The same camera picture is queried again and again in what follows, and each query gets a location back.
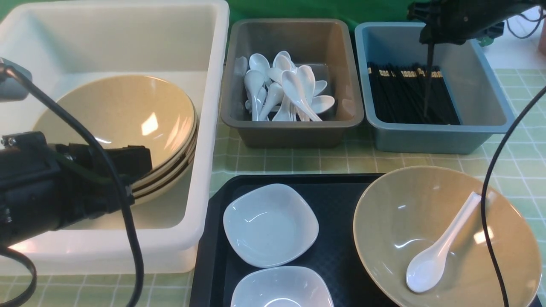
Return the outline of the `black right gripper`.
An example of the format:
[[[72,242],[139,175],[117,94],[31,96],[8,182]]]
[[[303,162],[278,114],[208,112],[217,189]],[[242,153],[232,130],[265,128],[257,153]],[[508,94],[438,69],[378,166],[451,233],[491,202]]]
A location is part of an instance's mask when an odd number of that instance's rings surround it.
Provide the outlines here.
[[[503,35],[504,21],[541,6],[543,0],[429,0],[412,2],[408,20],[425,23],[419,42],[462,45],[471,39]]]

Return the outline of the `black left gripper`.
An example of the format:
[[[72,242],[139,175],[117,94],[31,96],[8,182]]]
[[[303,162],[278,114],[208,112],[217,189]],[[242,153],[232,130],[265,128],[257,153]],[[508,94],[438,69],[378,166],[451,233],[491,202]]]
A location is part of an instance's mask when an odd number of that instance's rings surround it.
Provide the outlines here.
[[[2,247],[120,210],[107,167],[89,145],[48,143],[42,132],[7,135],[2,142]]]

